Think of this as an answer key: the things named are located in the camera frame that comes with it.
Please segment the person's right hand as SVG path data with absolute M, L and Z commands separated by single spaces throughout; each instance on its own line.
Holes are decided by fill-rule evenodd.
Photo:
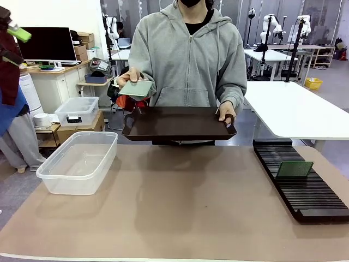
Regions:
M 118 76 L 116 82 L 122 95 L 133 96 L 137 99 L 149 98 L 157 92 L 154 81 L 142 76 L 134 67 Z

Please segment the person's left hand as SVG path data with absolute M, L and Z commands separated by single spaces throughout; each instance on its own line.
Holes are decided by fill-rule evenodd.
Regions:
M 236 113 L 233 104 L 226 101 L 219 106 L 219 121 L 224 122 L 226 127 L 229 127 L 235 120 Z

